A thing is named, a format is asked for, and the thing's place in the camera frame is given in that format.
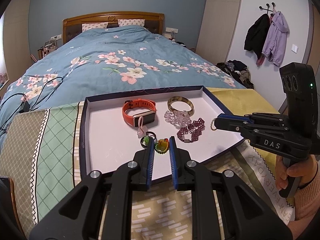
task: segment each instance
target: pillow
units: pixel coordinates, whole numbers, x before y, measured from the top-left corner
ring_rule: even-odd
[[[108,22],[104,23],[85,23],[82,25],[82,32],[85,32],[90,29],[100,28],[106,29],[108,27]]]
[[[119,27],[127,25],[140,25],[144,27],[145,20],[142,19],[129,19],[129,20],[118,20]]]

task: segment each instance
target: hand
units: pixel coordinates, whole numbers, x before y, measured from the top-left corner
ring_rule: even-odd
[[[282,157],[277,155],[276,160],[276,187],[278,190],[286,189],[288,186],[287,177],[301,177],[299,187],[309,183],[316,175],[318,162],[314,155],[309,155],[308,159],[296,163],[289,168],[284,166]]]

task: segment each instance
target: white tray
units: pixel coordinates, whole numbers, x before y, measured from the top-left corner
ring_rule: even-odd
[[[183,96],[190,99],[195,109],[191,120],[198,120],[201,117],[205,121],[205,129],[197,142],[183,143],[177,138],[178,129],[165,121],[164,113],[168,110],[167,101],[173,96]],[[197,162],[212,160],[217,155],[239,145],[243,140],[239,133],[223,130],[212,131],[210,129],[211,121],[215,117],[223,112],[227,114],[230,114],[230,112],[202,86],[143,90],[90,97],[85,101],[81,121],[82,136],[80,138],[84,138],[82,154],[80,150],[81,174],[85,172],[84,169],[86,169],[86,174],[93,170],[102,173],[115,171],[122,164],[131,161],[137,151],[143,149],[137,136],[137,127],[129,126],[122,117],[124,102],[137,98],[150,99],[156,102],[156,120],[147,124],[149,131],[156,133],[157,139],[175,136],[177,147],[187,150],[191,159]],[[174,102],[172,106],[178,110],[188,111],[190,109],[183,102]],[[133,109],[129,112],[129,115],[144,111],[143,108]],[[169,152],[163,155],[155,152],[152,180],[165,178],[169,175],[171,175]]]

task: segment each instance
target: yellow fabric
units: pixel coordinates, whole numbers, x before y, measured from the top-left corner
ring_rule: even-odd
[[[279,114],[261,95],[253,89],[208,88],[233,114],[252,113]],[[272,174],[275,174],[276,155],[264,150],[255,150],[265,160]]]

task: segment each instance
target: camera lens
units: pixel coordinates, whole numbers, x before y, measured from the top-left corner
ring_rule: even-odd
[[[290,78],[287,76],[287,78],[285,79],[285,83],[287,84],[288,90],[291,91],[291,80]]]
[[[282,85],[283,85],[283,87],[285,88],[285,80],[284,80],[284,77],[282,77]]]
[[[295,76],[292,77],[292,85],[293,85],[293,89],[297,91],[298,90],[298,83],[297,83]]]

